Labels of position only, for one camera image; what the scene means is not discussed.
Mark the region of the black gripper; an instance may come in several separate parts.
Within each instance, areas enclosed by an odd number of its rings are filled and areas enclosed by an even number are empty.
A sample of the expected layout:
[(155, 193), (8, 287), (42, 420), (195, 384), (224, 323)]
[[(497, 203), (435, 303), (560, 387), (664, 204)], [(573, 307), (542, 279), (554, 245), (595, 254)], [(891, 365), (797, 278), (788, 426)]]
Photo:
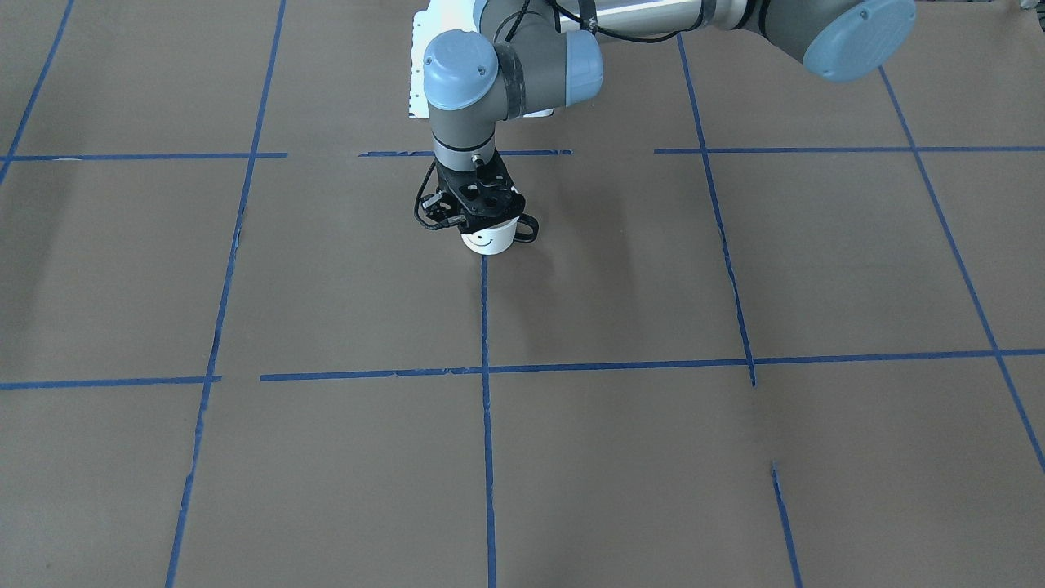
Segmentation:
[(466, 225), (452, 227), (460, 234), (473, 234), (525, 212), (525, 197), (514, 189), (503, 160), (478, 165), (472, 171), (456, 171), (437, 161), (434, 171), (437, 189), (452, 194), (468, 219)]

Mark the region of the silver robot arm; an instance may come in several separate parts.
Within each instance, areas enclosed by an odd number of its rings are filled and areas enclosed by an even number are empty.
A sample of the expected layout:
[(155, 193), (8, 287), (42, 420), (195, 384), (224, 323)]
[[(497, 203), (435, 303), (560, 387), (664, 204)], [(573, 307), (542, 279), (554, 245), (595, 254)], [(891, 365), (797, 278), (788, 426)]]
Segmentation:
[(408, 114), (428, 119), (437, 187), (414, 216), (477, 238), (525, 212), (496, 124), (596, 97), (604, 38), (657, 44), (702, 29), (751, 31), (830, 83), (862, 78), (893, 55), (918, 19), (912, 1), (432, 1), (411, 23)]

